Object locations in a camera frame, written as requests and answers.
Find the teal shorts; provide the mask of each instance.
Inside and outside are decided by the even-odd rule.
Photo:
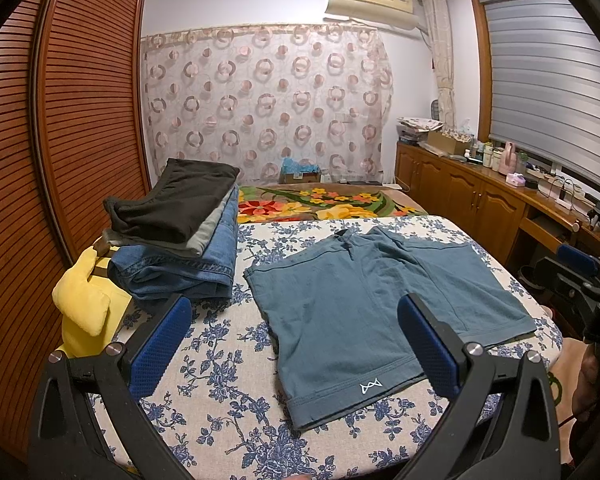
[[[536,329],[469,243],[344,230],[244,273],[278,340],[296,429],[347,415],[424,378],[397,320],[415,292],[465,341],[492,346]]]

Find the window blind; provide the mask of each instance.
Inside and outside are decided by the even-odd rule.
[[[568,0],[480,0],[491,40],[491,139],[600,184],[600,42]]]

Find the white logo on shorts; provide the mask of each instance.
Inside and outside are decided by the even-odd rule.
[[[360,388],[362,388],[362,394],[366,394],[366,391],[371,388],[372,386],[382,386],[382,384],[380,383],[380,381],[378,381],[378,378],[376,377],[376,380],[373,381],[372,383],[369,383],[367,386],[364,386],[362,384],[360,384]]]

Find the hand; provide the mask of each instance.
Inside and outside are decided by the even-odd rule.
[[[594,345],[590,344],[582,357],[578,385],[571,399],[571,411],[580,422],[586,422],[589,419],[589,413],[593,409],[591,404],[600,395],[600,384],[596,386],[600,373],[599,368],[600,364],[594,355]]]

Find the floral tablecloth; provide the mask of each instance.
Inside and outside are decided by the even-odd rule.
[[[242,277],[251,264],[301,251],[343,228],[366,233],[374,225],[405,236],[469,240],[449,220],[437,216],[240,226],[232,301],[201,301],[194,306],[189,333],[155,394],[141,401],[156,431],[195,478],[272,480],[294,474],[311,474],[318,480],[349,478],[407,460],[428,437],[446,400],[426,380],[315,430],[293,431],[267,324]],[[555,362],[562,336],[554,323],[494,258],[475,243],[474,250],[522,302],[537,327],[534,334],[490,351],[521,357],[535,349],[547,366]],[[128,314],[119,340],[126,340],[144,316],[139,310]],[[102,400],[94,396],[92,402],[115,459],[129,464]],[[496,399],[489,399],[483,415],[492,413],[495,405]]]
[[[243,186],[238,223],[419,216],[421,206],[401,190],[353,184]]]

